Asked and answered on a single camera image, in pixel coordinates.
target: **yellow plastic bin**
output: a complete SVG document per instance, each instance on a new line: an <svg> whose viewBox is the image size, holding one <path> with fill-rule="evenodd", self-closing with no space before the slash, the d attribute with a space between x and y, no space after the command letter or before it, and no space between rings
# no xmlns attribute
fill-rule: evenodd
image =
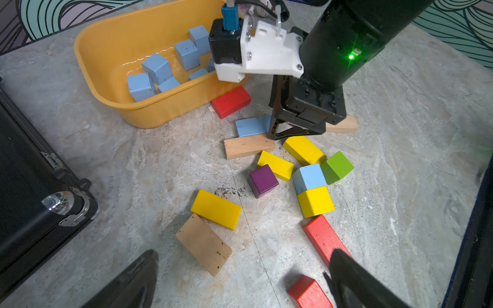
<svg viewBox="0 0 493 308"><path fill-rule="evenodd" d="M207 69L211 54L200 56L200 66L185 71L175 53L175 44L188 39L188 29L210 29L222 18L221 0L176 0L108 18L85 28L74 44L75 56L92 94L130 124L152 128L194 110L245 84L224 82L211 72L192 81L190 74ZM171 64L179 87L135 102L127 76L143 73L141 63L152 54Z"/></svg>

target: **gray stone surface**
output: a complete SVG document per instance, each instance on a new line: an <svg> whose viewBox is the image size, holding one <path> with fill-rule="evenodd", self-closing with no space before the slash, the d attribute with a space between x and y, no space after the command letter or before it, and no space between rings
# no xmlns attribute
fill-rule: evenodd
<svg viewBox="0 0 493 308"><path fill-rule="evenodd" d="M288 28L309 30L322 10L288 5ZM271 77L253 76L251 104L224 120L206 105L137 129L84 81L73 42L86 26L0 57L4 89L76 174L93 181L102 211L0 307L76 308L147 249L159 253L154 307L292 307L286 289L299 274L328 294L292 182L257 200L247 174L258 157L225 160L234 121L270 113ZM436 307L445 294L477 173L492 153L492 84L490 71L409 26L345 83L360 129L309 138L355 166L328 187L336 210L325 217L354 259L414 307ZM273 154L300 167L277 144ZM215 278L174 237L199 188L243 207L235 231L207 222L233 249Z"/></svg>

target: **patterned wall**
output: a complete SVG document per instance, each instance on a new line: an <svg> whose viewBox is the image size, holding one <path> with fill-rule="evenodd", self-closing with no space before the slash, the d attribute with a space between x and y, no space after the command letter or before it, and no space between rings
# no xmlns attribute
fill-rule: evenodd
<svg viewBox="0 0 493 308"><path fill-rule="evenodd" d="M493 71L493 0L436 0L414 22Z"/></svg>
<svg viewBox="0 0 493 308"><path fill-rule="evenodd" d="M0 55L141 0L0 0ZM416 25L493 70L493 0L436 0Z"/></svg>

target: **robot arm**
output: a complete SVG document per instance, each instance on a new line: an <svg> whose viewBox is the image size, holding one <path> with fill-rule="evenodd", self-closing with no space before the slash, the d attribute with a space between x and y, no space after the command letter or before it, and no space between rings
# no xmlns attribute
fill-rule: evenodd
<svg viewBox="0 0 493 308"><path fill-rule="evenodd" d="M306 0L315 6L327 1ZM344 120L342 84L432 0L332 0L310 33L282 29L289 12L282 0L271 2L277 11L269 13L277 25L259 21L252 36L250 17L238 18L238 8L229 0L229 7L222 8L224 18L212 24L209 42L219 80L240 82L247 73L274 75L269 135L276 140L323 134L325 123Z"/></svg>

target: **purple cube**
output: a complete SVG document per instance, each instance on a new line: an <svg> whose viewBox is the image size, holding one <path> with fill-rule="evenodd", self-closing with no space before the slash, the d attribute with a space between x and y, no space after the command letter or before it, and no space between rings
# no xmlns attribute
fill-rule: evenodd
<svg viewBox="0 0 493 308"><path fill-rule="evenodd" d="M269 165L265 165L250 173L247 181L248 184L250 184L255 198L257 199L279 185L279 182L277 181L276 176L272 172Z"/></svg>

